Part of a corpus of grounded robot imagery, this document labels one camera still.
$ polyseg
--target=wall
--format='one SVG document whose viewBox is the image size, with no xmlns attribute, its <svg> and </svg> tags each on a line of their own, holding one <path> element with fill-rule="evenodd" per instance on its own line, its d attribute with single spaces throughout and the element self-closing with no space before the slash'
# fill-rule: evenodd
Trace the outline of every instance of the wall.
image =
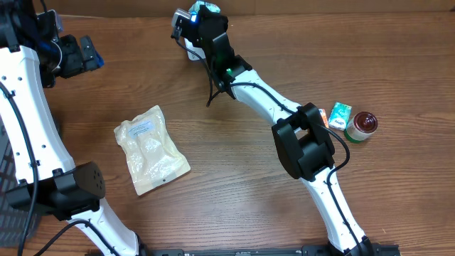
<svg viewBox="0 0 455 256">
<path fill-rule="evenodd" d="M 34 0 L 41 11 L 39 0 Z M 194 0 L 46 0 L 59 14 L 99 17 L 171 16 Z M 212 0 L 225 15 L 449 11 L 455 0 Z"/>
</svg>

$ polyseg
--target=gray plastic crate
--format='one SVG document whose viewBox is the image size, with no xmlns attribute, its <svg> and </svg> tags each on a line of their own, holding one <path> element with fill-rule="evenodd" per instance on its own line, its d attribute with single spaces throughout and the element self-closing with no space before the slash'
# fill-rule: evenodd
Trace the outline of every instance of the gray plastic crate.
<svg viewBox="0 0 455 256">
<path fill-rule="evenodd" d="M 6 201 L 5 192 L 17 186 L 14 154 L 5 127 L 0 118 L 0 247 L 17 246 L 21 239 L 28 212 L 13 209 Z M 35 215 L 30 224 L 28 237 L 32 237 L 40 217 Z"/>
</svg>

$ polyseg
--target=plastic bag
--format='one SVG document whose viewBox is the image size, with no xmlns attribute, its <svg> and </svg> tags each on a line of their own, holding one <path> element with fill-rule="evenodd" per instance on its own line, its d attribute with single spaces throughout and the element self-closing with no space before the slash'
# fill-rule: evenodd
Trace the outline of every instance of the plastic bag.
<svg viewBox="0 0 455 256">
<path fill-rule="evenodd" d="M 127 155 L 129 173 L 140 196 L 190 171 L 190 165 L 172 142 L 159 106 L 114 129 Z"/>
</svg>

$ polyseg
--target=can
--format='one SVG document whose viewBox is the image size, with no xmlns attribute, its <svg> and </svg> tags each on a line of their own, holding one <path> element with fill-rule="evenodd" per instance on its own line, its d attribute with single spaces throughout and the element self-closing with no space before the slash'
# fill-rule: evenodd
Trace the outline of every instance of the can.
<svg viewBox="0 0 455 256">
<path fill-rule="evenodd" d="M 350 142 L 361 143 L 371 137 L 378 128 L 378 120 L 369 112 L 356 114 L 348 123 L 344 135 Z"/>
</svg>

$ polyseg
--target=brown tabletop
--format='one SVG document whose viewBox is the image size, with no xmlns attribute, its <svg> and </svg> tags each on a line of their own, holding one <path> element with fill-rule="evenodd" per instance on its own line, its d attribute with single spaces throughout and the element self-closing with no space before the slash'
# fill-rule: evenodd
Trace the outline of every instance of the brown tabletop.
<svg viewBox="0 0 455 256">
<path fill-rule="evenodd" d="M 269 125 L 226 94 L 205 107 L 207 76 L 170 39 L 171 19 L 64 18 L 64 25 L 76 37 L 90 35 L 106 65 L 45 91 L 63 142 L 77 164 L 99 165 L 109 204 L 150 248 L 327 242 L 309 192 L 279 163 Z M 283 96 L 328 114 L 338 101 L 353 114 L 376 115 L 377 133 L 349 143 L 351 161 L 338 176 L 368 237 L 399 244 L 403 255 L 455 251 L 454 28 L 450 13 L 230 17 L 236 53 Z M 138 197 L 113 130 L 154 105 L 191 172 Z M 345 155 L 334 144 L 340 163 Z M 26 255 L 64 226 L 44 217 Z M 48 255 L 90 250 L 72 229 Z"/>
</svg>

